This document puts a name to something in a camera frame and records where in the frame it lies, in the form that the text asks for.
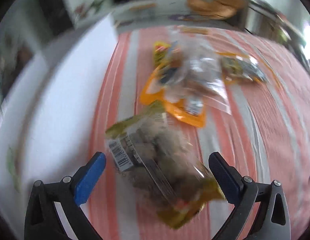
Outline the orange bordered snack pouch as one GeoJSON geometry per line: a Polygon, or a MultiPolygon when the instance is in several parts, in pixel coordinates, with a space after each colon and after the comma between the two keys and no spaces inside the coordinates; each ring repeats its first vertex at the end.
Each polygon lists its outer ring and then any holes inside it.
{"type": "Polygon", "coordinates": [[[140,102],[150,105],[155,101],[162,102],[165,110],[177,120],[188,125],[202,128],[205,125],[205,106],[200,101],[198,106],[191,107],[195,96],[186,87],[186,56],[181,46],[156,41],[153,47],[155,69],[146,81],[140,95],[140,102]]]}

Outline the clear bag brown biscuits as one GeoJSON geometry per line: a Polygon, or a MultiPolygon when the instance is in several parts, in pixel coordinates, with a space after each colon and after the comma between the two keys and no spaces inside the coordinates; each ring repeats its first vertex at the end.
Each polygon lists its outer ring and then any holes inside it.
{"type": "Polygon", "coordinates": [[[186,87],[191,90],[197,101],[231,114],[231,107],[222,77],[219,56],[204,35],[182,33],[171,27],[168,30],[171,44],[181,46],[186,56],[186,87]]]}

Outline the yellow bordered snack pouch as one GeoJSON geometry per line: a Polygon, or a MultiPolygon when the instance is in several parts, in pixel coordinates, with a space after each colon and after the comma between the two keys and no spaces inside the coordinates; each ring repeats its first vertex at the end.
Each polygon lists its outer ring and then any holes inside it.
{"type": "Polygon", "coordinates": [[[232,83],[266,83],[267,76],[258,61],[250,55],[218,52],[223,81],[232,83]]]}

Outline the white cardboard box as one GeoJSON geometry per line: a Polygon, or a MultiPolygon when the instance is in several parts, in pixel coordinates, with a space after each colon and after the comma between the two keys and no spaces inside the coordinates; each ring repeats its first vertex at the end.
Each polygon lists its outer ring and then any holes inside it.
{"type": "Polygon", "coordinates": [[[0,215],[17,239],[34,181],[85,164],[102,80],[118,43],[111,15],[37,52],[0,109],[0,215]]]}

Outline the small wooden bench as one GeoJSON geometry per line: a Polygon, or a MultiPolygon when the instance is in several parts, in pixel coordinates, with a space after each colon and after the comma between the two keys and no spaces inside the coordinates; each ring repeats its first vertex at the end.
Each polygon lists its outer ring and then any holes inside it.
{"type": "Polygon", "coordinates": [[[156,8],[156,6],[157,6],[156,3],[147,3],[147,4],[142,4],[142,5],[136,5],[136,6],[130,7],[129,11],[141,12],[144,10],[150,10],[150,9],[156,8]]]}

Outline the gold clear cookie bag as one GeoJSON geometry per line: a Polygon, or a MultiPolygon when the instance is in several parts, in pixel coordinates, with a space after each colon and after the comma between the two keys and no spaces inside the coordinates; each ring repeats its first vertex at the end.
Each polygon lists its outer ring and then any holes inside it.
{"type": "Polygon", "coordinates": [[[208,202],[225,199],[192,145],[168,123],[161,102],[113,124],[105,135],[118,172],[170,228],[182,227],[208,202]]]}

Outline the orange lounge chair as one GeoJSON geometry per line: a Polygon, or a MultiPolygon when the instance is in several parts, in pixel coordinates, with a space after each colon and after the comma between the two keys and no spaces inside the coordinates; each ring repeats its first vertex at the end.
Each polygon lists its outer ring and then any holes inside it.
{"type": "Polygon", "coordinates": [[[226,20],[246,6],[246,0],[187,0],[187,6],[196,14],[212,20],[226,20]]]}

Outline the black tall cabinet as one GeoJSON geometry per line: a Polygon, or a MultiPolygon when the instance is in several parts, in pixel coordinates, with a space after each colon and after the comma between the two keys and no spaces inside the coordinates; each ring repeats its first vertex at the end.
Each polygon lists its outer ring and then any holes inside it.
{"type": "Polygon", "coordinates": [[[73,23],[68,15],[63,0],[38,0],[44,17],[52,33],[57,36],[69,29],[73,29],[73,23]]]}

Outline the small snack packet far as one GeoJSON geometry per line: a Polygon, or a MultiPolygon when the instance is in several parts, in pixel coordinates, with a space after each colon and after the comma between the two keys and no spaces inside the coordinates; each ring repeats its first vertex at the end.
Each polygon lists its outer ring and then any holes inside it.
{"type": "Polygon", "coordinates": [[[200,34],[200,35],[207,35],[209,33],[208,29],[205,28],[196,28],[196,27],[181,27],[180,31],[182,33],[187,34],[200,34]]]}

